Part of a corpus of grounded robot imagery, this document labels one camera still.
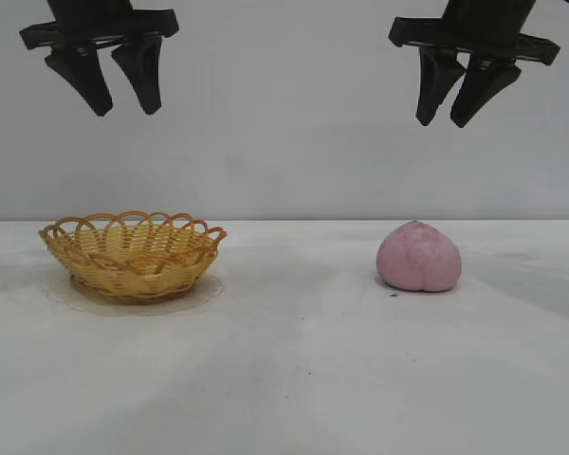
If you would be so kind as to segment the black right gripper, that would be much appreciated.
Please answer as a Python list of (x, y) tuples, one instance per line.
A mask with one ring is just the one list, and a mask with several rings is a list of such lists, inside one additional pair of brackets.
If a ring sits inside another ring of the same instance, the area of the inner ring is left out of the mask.
[[(552, 64), (560, 47), (522, 33), (534, 0), (449, 1), (439, 18), (396, 17), (388, 38), (419, 48), (420, 91), (416, 118), (428, 126), (464, 75), (450, 118), (464, 128), (495, 96), (520, 78), (515, 60)], [(467, 70), (458, 52), (470, 54)]]

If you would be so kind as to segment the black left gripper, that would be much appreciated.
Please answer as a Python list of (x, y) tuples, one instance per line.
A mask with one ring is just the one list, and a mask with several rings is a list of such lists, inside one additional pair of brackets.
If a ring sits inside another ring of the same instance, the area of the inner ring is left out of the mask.
[[(129, 1), (65, 0), (50, 1), (48, 6), (54, 16), (52, 22), (35, 24), (20, 31), (26, 48), (76, 47), (141, 36), (118, 46), (111, 52), (111, 57), (131, 84), (143, 112), (153, 115), (160, 109), (162, 37), (169, 38), (179, 31), (172, 9), (136, 9)], [(95, 48), (53, 48), (45, 62), (77, 91), (98, 117), (105, 116), (113, 108)]]

